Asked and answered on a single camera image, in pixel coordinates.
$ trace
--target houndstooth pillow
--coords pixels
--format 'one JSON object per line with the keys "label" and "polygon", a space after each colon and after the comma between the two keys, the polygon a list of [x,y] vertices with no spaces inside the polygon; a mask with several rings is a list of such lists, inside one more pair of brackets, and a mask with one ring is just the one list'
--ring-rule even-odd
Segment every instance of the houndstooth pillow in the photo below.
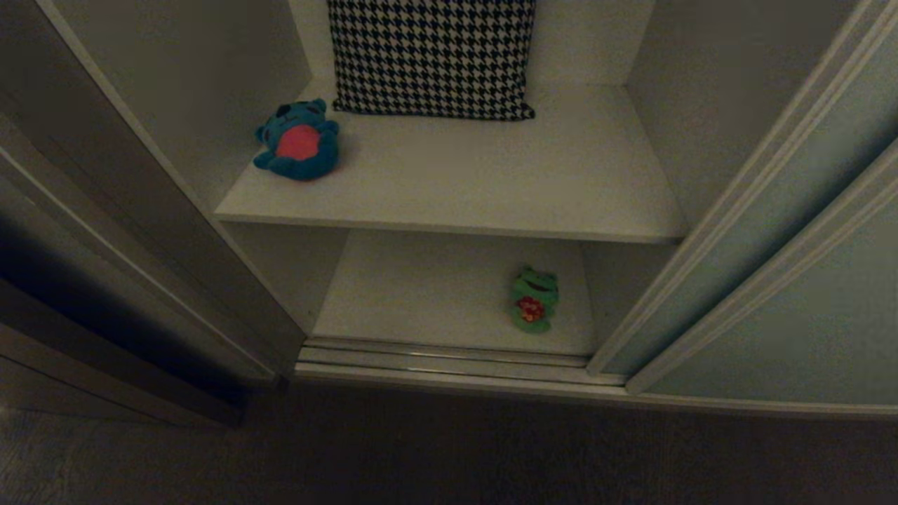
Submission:
{"label": "houndstooth pillow", "polygon": [[526,120],[535,0],[328,0],[337,111]]}

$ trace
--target green stuffed frog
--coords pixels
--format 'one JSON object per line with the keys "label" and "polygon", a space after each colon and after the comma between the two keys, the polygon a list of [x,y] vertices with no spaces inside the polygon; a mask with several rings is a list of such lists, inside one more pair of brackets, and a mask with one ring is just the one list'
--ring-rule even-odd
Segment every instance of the green stuffed frog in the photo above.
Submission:
{"label": "green stuffed frog", "polygon": [[528,333],[543,333],[552,327],[549,319],[555,315],[555,305],[559,302],[555,274],[525,266],[512,286],[512,297],[515,326]]}

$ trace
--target shelf board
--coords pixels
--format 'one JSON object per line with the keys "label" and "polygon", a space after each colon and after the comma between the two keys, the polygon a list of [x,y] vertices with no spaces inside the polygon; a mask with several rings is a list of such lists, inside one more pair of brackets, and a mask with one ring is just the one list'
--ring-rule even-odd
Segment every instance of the shelf board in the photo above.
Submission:
{"label": "shelf board", "polygon": [[[559,276],[558,313],[541,335],[508,312],[526,263]],[[570,356],[597,346],[577,242],[361,229],[349,233],[313,335]]]}
{"label": "shelf board", "polygon": [[[313,82],[302,99],[333,99]],[[294,182],[250,164],[229,221],[673,243],[687,226],[626,91],[533,85],[521,122],[329,112],[339,168]]]}

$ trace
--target floor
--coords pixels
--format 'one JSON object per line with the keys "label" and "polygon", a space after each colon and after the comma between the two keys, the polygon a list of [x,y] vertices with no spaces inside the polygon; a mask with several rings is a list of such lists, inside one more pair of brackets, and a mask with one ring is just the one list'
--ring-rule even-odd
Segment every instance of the floor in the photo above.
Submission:
{"label": "floor", "polygon": [[898,422],[300,384],[239,430],[0,411],[0,503],[896,503]]}

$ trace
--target cabinet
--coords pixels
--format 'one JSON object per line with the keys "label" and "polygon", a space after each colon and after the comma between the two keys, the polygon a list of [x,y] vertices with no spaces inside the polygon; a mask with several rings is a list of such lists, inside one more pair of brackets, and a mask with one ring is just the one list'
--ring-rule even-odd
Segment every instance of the cabinet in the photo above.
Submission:
{"label": "cabinet", "polygon": [[[863,169],[876,132],[800,162],[898,6],[540,2],[535,120],[331,112],[341,166],[299,183],[251,166],[251,132],[334,98],[324,2],[38,4],[307,336],[297,373],[632,401],[628,378]],[[505,316],[526,263],[559,275],[542,336]]]}

